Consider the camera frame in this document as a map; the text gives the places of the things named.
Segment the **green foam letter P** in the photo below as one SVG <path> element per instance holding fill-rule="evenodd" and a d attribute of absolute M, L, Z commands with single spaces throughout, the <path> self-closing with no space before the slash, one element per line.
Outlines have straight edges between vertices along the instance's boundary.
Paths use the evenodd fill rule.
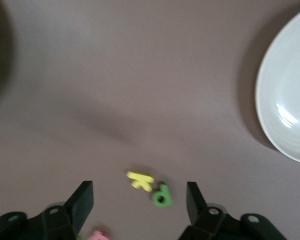
<path fill-rule="evenodd" d="M 158 188 L 151 195 L 152 203 L 158 208 L 165 208 L 173 204 L 170 189 L 165 182 L 160 182 Z"/>

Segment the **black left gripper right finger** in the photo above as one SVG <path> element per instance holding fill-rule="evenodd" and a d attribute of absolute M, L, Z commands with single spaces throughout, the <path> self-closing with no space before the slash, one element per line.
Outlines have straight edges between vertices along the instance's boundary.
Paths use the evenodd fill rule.
<path fill-rule="evenodd" d="M 246 213 L 235 219 L 208 205 L 196 182 L 187 182 L 186 208 L 190 225 L 178 240 L 288 240 L 263 215 Z"/>

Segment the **yellow foam letter K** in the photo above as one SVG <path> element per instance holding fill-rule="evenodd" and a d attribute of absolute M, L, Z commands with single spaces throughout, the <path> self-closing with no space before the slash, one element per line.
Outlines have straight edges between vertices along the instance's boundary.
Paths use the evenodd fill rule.
<path fill-rule="evenodd" d="M 131 186 L 133 188 L 143 189 L 148 193 L 152 191 L 152 184 L 155 182 L 152 175 L 145 172 L 129 170 L 126 176 L 131 180 Z"/>

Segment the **beige plate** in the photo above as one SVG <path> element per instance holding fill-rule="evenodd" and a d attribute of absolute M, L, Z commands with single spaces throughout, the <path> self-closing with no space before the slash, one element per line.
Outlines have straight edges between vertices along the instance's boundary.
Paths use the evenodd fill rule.
<path fill-rule="evenodd" d="M 255 109 L 272 145 L 300 162 L 300 12 L 279 31 L 262 59 Z"/>

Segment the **pink foam letter Q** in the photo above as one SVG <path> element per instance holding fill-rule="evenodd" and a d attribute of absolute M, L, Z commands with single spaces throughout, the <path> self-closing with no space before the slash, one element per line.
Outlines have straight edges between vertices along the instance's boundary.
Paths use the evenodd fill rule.
<path fill-rule="evenodd" d="M 86 240 L 113 240 L 113 238 L 107 227 L 96 226 L 90 231 Z"/>

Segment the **brown table cover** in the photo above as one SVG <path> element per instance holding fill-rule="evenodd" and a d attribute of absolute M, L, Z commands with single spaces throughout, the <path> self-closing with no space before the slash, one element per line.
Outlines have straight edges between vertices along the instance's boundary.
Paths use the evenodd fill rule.
<path fill-rule="evenodd" d="M 260 61 L 300 0 L 0 0 L 0 216 L 92 181 L 113 240 L 177 240 L 186 184 L 300 240 L 300 162 L 255 112 Z M 127 171 L 154 178 L 132 187 Z M 151 200 L 160 182 L 172 205 Z"/>

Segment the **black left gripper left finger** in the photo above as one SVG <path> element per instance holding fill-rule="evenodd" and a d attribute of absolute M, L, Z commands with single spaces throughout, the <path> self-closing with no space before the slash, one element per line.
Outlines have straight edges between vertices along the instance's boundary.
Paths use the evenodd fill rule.
<path fill-rule="evenodd" d="M 20 211 L 0 216 L 0 240 L 76 240 L 94 206 L 92 181 L 83 181 L 63 205 L 28 218 Z"/>

